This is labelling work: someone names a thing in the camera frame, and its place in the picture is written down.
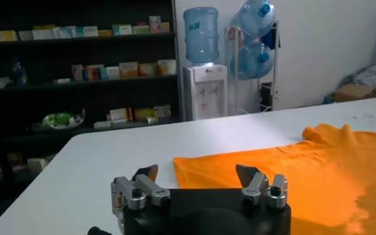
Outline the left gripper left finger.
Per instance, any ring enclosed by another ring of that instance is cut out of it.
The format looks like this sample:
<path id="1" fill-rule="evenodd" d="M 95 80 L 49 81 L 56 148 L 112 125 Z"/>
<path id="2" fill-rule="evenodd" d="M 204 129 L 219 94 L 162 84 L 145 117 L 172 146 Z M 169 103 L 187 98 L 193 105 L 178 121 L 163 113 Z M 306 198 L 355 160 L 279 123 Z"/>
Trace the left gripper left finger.
<path id="1" fill-rule="evenodd" d="M 149 205 L 167 209 L 171 203 L 171 192 L 156 184 L 158 165 L 139 168 L 131 179 L 116 177 L 111 182 L 112 213 L 118 219 L 124 210 L 142 211 Z"/>

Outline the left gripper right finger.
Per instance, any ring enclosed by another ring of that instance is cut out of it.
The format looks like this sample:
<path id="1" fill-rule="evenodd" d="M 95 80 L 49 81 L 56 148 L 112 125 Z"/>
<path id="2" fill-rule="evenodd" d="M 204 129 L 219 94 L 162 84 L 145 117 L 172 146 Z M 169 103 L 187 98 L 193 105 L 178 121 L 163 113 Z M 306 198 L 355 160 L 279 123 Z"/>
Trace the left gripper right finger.
<path id="1" fill-rule="evenodd" d="M 252 206 L 266 203 L 273 209 L 287 205 L 288 180 L 283 174 L 275 174 L 272 184 L 269 178 L 256 167 L 236 165 L 236 174 L 242 185 L 241 193 Z"/>

